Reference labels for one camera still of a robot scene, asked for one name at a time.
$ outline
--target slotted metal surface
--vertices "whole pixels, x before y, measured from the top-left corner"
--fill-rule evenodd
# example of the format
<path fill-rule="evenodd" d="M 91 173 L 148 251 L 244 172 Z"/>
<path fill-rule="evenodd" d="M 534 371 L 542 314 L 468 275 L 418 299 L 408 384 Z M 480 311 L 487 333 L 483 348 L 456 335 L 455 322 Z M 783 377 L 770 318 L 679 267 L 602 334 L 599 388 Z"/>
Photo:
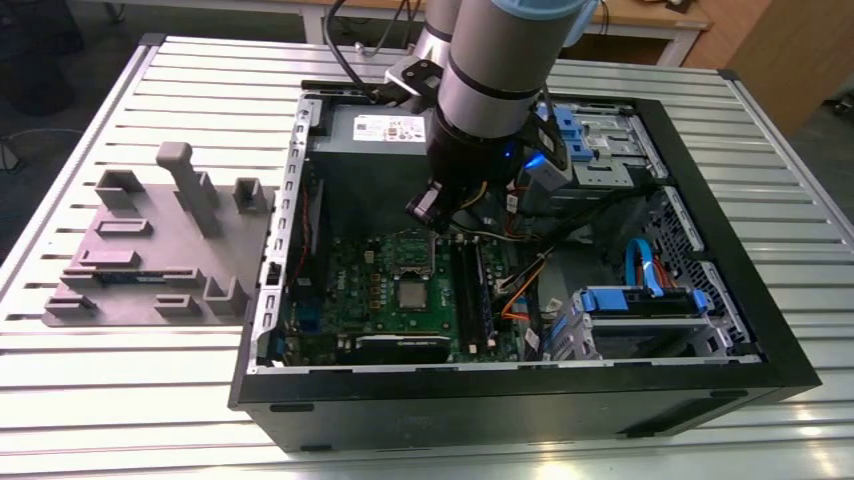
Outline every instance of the slotted metal surface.
<path fill-rule="evenodd" d="M 372 81 L 399 58 L 347 56 Z M 344 80 L 325 47 L 169 37 L 137 50 L 0 269 L 0 474 L 719 479 L 854 472 L 850 226 L 740 86 L 714 72 L 560 62 L 550 86 L 664 104 L 825 383 L 787 402 L 666 439 L 284 454 L 225 408 L 237 328 L 44 327 L 44 301 L 100 203 L 92 185 L 104 169 L 169 183 L 153 153 L 176 140 L 193 145 L 196 168 L 216 184 L 253 176 L 277 185 L 308 78 Z"/>

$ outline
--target motherboard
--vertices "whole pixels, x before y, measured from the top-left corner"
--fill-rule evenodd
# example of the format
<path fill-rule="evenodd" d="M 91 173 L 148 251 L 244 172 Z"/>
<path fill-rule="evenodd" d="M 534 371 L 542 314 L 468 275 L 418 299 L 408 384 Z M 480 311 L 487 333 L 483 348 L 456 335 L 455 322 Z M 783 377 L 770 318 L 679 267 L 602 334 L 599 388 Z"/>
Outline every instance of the motherboard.
<path fill-rule="evenodd" d="M 328 272 L 324 298 L 293 305 L 296 363 L 386 363 L 390 351 L 406 363 L 515 359 L 516 333 L 496 331 L 491 310 L 507 272 L 496 241 L 427 230 L 335 237 Z"/>

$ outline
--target ram slot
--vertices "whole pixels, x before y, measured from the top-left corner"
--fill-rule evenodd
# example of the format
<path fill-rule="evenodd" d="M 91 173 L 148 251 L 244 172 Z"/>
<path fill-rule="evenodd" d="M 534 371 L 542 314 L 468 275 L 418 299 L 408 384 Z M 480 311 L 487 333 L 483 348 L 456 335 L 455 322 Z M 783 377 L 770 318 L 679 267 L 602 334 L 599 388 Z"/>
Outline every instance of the ram slot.
<path fill-rule="evenodd" d="M 495 346 L 490 288 L 480 259 L 480 247 L 470 241 L 454 243 L 451 274 L 456 302 L 459 345 L 463 353 L 478 354 Z"/>

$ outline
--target white sticker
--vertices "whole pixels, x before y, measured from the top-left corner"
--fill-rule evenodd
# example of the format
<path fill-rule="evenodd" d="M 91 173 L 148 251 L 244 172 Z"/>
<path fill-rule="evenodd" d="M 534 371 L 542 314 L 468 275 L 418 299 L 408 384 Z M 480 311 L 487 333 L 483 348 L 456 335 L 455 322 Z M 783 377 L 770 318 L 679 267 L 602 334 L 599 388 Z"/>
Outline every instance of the white sticker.
<path fill-rule="evenodd" d="M 519 197 L 515 195 L 507 195 L 507 211 L 510 213 L 516 213 L 519 208 Z"/>
<path fill-rule="evenodd" d="M 558 310 L 560 310 L 562 305 L 563 302 L 552 297 L 551 300 L 548 300 L 548 305 L 546 305 L 546 313 L 556 312 Z"/>
<path fill-rule="evenodd" d="M 352 139 L 358 142 L 424 142 L 424 117 L 359 115 Z"/>
<path fill-rule="evenodd" d="M 531 348 L 536 350 L 539 348 L 539 336 L 534 333 L 534 330 L 530 328 L 524 332 L 524 341 L 528 342 Z"/>

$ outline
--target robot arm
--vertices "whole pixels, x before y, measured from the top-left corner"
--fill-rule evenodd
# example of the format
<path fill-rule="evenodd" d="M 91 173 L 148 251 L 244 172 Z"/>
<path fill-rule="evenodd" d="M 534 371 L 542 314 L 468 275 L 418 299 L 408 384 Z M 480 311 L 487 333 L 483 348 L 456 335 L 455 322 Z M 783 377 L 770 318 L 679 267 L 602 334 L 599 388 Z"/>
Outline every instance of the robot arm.
<path fill-rule="evenodd" d="M 556 122 L 543 121 L 534 107 L 560 48 L 580 38 L 598 4 L 430 2 L 418 57 L 394 67 L 388 77 L 422 97 L 418 110 L 434 107 L 427 140 L 432 178 L 407 206 L 431 229 L 444 231 L 467 192 L 484 181 L 507 183 L 531 154 L 567 169 Z M 422 74 L 419 67 L 432 73 Z"/>

